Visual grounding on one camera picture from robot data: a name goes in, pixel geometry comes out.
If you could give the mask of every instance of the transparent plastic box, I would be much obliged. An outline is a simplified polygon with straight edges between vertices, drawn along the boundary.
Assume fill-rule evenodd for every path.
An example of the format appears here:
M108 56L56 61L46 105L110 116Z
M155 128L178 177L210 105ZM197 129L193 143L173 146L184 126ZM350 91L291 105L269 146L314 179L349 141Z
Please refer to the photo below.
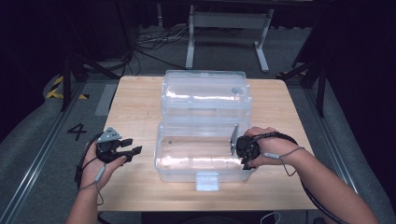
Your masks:
M154 164L166 182L246 181L230 140L250 128L252 98L243 72L167 71L162 89L163 120L158 126Z

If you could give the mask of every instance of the table top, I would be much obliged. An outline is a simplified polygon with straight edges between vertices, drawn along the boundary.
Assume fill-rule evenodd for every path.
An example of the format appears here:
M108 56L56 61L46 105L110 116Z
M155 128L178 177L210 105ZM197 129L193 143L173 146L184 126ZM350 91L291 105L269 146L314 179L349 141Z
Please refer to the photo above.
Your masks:
M120 80L104 129L113 127L123 138L134 139L132 147L143 149L102 189L105 203L98 206L100 211L316 209L304 193L299 176L288 176L283 166L262 166L246 182L220 183L219 191L196 191L195 183L161 181L154 167L154 151L162 119L162 83L163 77ZM253 99L252 125L274 127L312 153L285 83L274 79L248 79L247 83Z

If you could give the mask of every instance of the forearm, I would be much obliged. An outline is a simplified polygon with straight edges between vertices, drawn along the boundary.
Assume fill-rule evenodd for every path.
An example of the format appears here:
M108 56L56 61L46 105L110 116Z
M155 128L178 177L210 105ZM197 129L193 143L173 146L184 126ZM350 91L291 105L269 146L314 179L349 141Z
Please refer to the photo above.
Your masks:
M346 223L378 223L364 200L337 175L305 150L293 155L291 165L315 198Z
M96 188L88 188L80 191L66 223L96 223L97 196L98 191Z

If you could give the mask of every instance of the person's left hand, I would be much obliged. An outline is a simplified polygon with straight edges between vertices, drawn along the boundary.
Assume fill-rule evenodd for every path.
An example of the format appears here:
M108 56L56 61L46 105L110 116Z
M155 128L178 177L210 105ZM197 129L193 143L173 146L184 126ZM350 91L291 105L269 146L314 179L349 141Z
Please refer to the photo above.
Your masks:
M87 164L89 161L91 161L93 158L96 157L96 141L93 142L90 146L90 148L87 151L87 155L85 156L84 162L83 162L83 167L85 164ZM119 157L113 162L107 163L106 164L106 169L103 172L101 178L97 182L97 187L102 189L110 179L110 177L113 175L114 171L117 170L120 166L122 166L125 163L126 157ZM90 162L83 170L82 172L82 178L81 178L81 185L80 188L85 188L89 186L90 184L93 183L94 179L98 175L99 171L104 167L105 163L100 161L99 159L95 159L94 161Z

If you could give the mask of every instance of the hand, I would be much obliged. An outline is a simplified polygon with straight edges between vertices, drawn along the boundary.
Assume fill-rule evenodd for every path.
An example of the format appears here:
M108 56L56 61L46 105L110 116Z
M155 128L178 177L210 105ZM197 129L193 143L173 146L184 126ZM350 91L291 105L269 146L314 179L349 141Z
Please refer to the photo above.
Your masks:
M85 166L89 161L96 157L96 148L96 142L92 143L92 145L88 149L87 155L85 156L83 166ZM106 164L106 169L97 183L97 187L99 188L99 190L107 184L114 171L122 166L125 163L125 160L126 157L119 157L113 162ZM92 184L99 171L102 169L102 167L104 167L104 165L104 162L96 158L87 166L85 166L82 173L80 188L82 189Z
M259 127L252 127L245 132L245 136L253 137L258 134L273 133L273 132L277 132L277 130L274 128L271 128L271 127L268 127L266 129L262 129ZM269 138L260 139L258 141L258 144L262 150L261 153L268 152L268 153L272 153L272 154L277 154L279 156L285 155L298 147L297 145L295 145L294 143L292 143L289 140L277 138L277 137L269 137ZM285 162L286 164L289 164L290 156L291 155L289 155L285 158L282 158L283 162ZM253 161L250 161L248 165L250 167L259 167L264 164L283 165L283 162L281 160L264 157L262 154L260 154L260 156L258 158L256 158Z

